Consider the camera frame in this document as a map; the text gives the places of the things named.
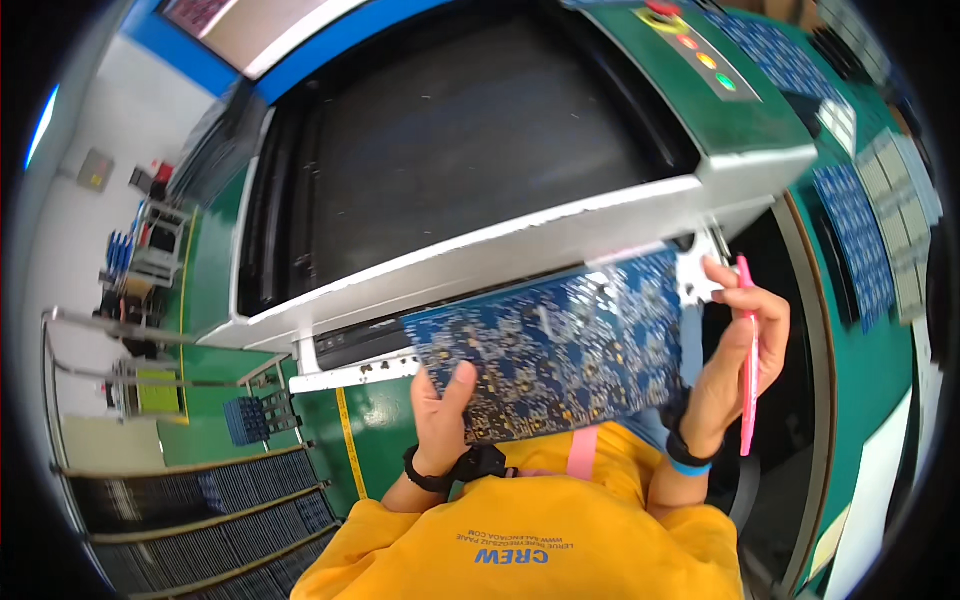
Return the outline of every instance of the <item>black wristband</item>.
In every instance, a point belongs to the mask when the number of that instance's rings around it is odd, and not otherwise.
[[[450,493],[453,482],[469,483],[493,475],[494,477],[507,476],[507,458],[495,445],[475,445],[460,455],[453,468],[442,477],[420,475],[414,469],[414,455],[417,454],[419,444],[412,445],[403,453],[403,470],[407,479],[417,484],[422,490],[433,493]]]
[[[450,493],[453,482],[457,480],[456,467],[451,469],[450,472],[443,477],[420,475],[414,469],[414,454],[417,454],[419,447],[419,444],[414,444],[403,453],[403,471],[407,474],[407,479],[417,484],[419,488],[426,492]]]
[[[716,453],[709,458],[697,458],[690,454],[690,448],[687,447],[684,438],[680,435],[680,420],[677,420],[676,428],[670,429],[670,435],[666,439],[666,453],[667,456],[675,460],[676,462],[684,465],[685,467],[706,467],[707,465],[713,463],[720,453],[723,452],[724,443],[720,443],[720,447],[717,449]]]

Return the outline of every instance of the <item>circuit board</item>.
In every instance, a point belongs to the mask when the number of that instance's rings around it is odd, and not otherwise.
[[[582,268],[403,319],[442,395],[462,360],[478,383],[468,444],[525,440],[663,404],[680,390],[672,250]]]

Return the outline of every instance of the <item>black conveyor belt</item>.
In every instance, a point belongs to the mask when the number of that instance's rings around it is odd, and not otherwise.
[[[249,211],[243,314],[470,231],[693,171],[676,117],[582,16],[545,8],[555,2],[480,4],[401,24],[281,99]]]

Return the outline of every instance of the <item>left hand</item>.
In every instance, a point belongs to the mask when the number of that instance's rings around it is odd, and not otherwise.
[[[759,338],[759,381],[763,394],[783,370],[786,343],[790,336],[790,304],[770,292],[754,287],[741,289],[739,277],[712,260],[704,260],[704,273],[724,290],[713,293],[714,301],[733,310],[733,322],[720,338],[716,352],[704,365],[690,394],[680,434],[690,453],[708,458],[720,449],[727,428],[743,413],[743,364],[753,342],[753,325],[743,318],[744,310],[756,313]]]
[[[477,370],[469,362],[457,365],[440,399],[433,382],[420,368],[410,386],[410,403],[414,409],[417,438],[420,448],[414,455],[414,470],[420,475],[443,477],[469,450],[464,443],[464,411],[473,388],[476,387]]]

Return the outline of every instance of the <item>yellow t-shirt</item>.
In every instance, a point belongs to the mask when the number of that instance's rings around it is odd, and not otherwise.
[[[564,472],[573,434],[501,444],[508,467]],[[423,515],[354,505],[291,600],[742,598],[736,529],[710,506],[657,521],[644,491],[660,453],[600,427],[592,482],[484,477]]]

